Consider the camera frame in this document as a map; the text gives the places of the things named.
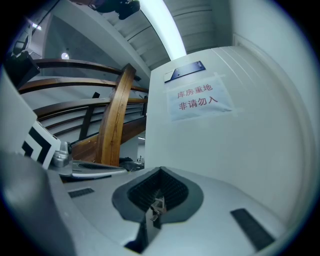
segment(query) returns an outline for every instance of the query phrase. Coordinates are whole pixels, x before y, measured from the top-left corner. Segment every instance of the black vent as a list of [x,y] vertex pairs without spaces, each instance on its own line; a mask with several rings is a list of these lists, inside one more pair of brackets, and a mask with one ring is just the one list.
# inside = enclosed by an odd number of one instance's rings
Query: black vent
[[258,251],[275,241],[246,209],[237,209],[230,213]]
[[76,198],[76,197],[81,197],[90,193],[93,193],[94,190],[90,187],[75,190],[75,191],[70,191],[68,192],[71,198]]
[[166,209],[180,205],[188,196],[188,188],[182,182],[162,169],[135,185],[128,191],[128,198],[146,212],[161,193],[165,198]]
[[162,196],[166,213],[159,217],[160,224],[186,221],[204,200],[196,183],[161,167],[118,187],[112,195],[112,202],[125,220],[144,223],[147,210],[155,198]]

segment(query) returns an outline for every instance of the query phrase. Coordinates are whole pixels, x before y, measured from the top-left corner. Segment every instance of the wooden handrail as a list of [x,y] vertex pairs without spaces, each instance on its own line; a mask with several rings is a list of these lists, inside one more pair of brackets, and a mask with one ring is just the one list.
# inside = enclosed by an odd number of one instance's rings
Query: wooden handrail
[[[37,120],[39,122],[41,122],[41,121],[44,121],[44,120],[47,120],[47,119],[50,119],[50,118],[55,118],[55,117],[58,117],[58,116],[62,116],[62,115],[66,115],[66,114],[69,114],[69,113],[74,113],[74,112],[78,112],[78,111],[82,111],[82,110],[87,110],[87,109],[88,109],[87,106],[83,106],[83,107],[79,107],[79,108],[72,108],[72,109],[69,109],[69,110],[62,110],[62,111],[59,111],[59,112],[56,112],[56,113],[53,113],[53,114],[44,115],[42,117],[39,117]],[[137,109],[141,109],[141,107],[130,107],[130,108],[127,108],[126,110],[137,110]]]
[[[97,119],[97,120],[90,121],[90,124],[94,124],[94,123],[100,122],[101,120],[102,120],[102,118]],[[61,135],[61,134],[66,134],[66,133],[68,133],[68,132],[71,132],[71,131],[73,131],[73,130],[79,129],[79,128],[81,128],[81,127],[82,127],[82,124],[79,124],[79,125],[70,127],[70,128],[68,128],[68,129],[64,129],[64,130],[58,131],[58,132],[54,133],[53,135],[54,135],[54,136],[59,136],[59,135]]]
[[[66,87],[66,86],[101,86],[101,87],[116,87],[115,81],[101,80],[95,78],[84,77],[59,77],[59,78],[46,78],[27,82],[19,88],[20,94],[26,94],[38,90]],[[149,90],[137,86],[132,86],[131,90],[142,93],[148,93]]]
[[[139,104],[139,103],[145,103],[148,100],[146,99],[140,99],[140,98],[130,98],[128,100],[129,104]],[[75,101],[67,101],[67,102],[61,102],[56,103],[44,107],[37,108],[34,111],[34,113],[37,115],[38,119],[41,119],[42,117],[49,116],[61,111],[67,111],[71,109],[78,109],[81,107],[87,107],[87,106],[105,106],[110,103],[109,98],[90,98],[90,99],[80,99]]]
[[[87,70],[97,70],[107,73],[112,73],[116,75],[121,75],[122,70],[105,66],[89,61],[76,60],[76,59],[60,59],[60,58],[43,58],[43,59],[34,59],[34,62],[40,69],[45,68],[80,68]],[[134,76],[134,80],[140,81],[141,78],[137,75]]]
[[[104,111],[96,112],[96,113],[93,113],[91,116],[94,117],[94,116],[102,115],[103,113],[104,113]],[[129,112],[129,113],[125,113],[125,115],[127,116],[127,115],[138,114],[138,113],[141,113],[141,111]],[[66,120],[60,121],[60,122],[53,123],[51,125],[46,126],[45,128],[49,130],[49,129],[52,129],[52,128],[57,127],[57,126],[64,125],[64,124],[67,124],[67,123],[82,119],[84,117],[85,117],[85,115],[80,115],[80,116],[77,116],[77,117],[74,117],[74,118],[70,118],[70,119],[66,119]]]
[[[135,119],[123,124],[121,144],[132,139],[138,134],[146,130],[147,118],[142,117]],[[72,145],[72,157],[74,160],[82,160],[92,162],[96,157],[96,146],[97,146],[98,134],[93,134],[92,136],[78,141]]]

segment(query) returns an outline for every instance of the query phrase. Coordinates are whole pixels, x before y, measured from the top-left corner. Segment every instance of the paper sign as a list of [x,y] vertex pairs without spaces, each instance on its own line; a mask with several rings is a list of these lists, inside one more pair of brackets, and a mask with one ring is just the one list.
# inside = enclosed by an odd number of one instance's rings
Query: paper sign
[[215,77],[168,91],[167,103],[172,121],[232,111],[227,89]]

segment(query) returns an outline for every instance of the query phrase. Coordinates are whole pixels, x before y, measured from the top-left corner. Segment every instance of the ceiling light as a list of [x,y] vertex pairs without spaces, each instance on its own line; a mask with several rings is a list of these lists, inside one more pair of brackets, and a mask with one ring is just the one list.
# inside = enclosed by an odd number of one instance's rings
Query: ceiling light
[[32,27],[34,27],[37,30],[42,30],[41,26],[39,26],[39,25],[37,25],[35,23],[32,23]]
[[176,23],[163,0],[140,0],[141,11],[158,34],[170,60],[187,55]]
[[64,52],[61,54],[61,58],[64,60],[69,60],[69,54]]

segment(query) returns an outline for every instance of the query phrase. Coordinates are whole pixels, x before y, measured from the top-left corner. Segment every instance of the railing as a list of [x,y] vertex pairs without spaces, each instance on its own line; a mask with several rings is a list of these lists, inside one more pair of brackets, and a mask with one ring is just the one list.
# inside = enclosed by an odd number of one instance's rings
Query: railing
[[[147,89],[133,86],[133,81],[139,81],[136,70],[128,64],[123,70],[104,66],[92,62],[69,59],[38,59],[35,63],[40,69],[44,68],[83,68],[119,75],[116,81],[101,80],[95,78],[60,77],[30,81],[24,84],[18,91],[20,94],[38,90],[67,87],[67,86],[100,86],[115,88],[112,99],[99,98],[94,93],[90,99],[67,101],[52,104],[35,109],[34,112],[39,121],[44,121],[57,116],[86,110],[85,115],[65,119],[51,125],[52,129],[76,120],[83,119],[81,125],[69,127],[54,133],[59,136],[70,131],[81,129],[79,141],[72,143],[72,156],[76,160],[95,161],[106,165],[119,165],[120,145],[146,129],[146,110],[148,98],[129,98],[130,90],[148,93]],[[97,107],[104,107],[104,111],[94,113]],[[142,118],[124,123],[127,115],[139,114]],[[92,117],[102,115],[102,118],[91,120]],[[98,133],[87,136],[90,124],[101,122]]]

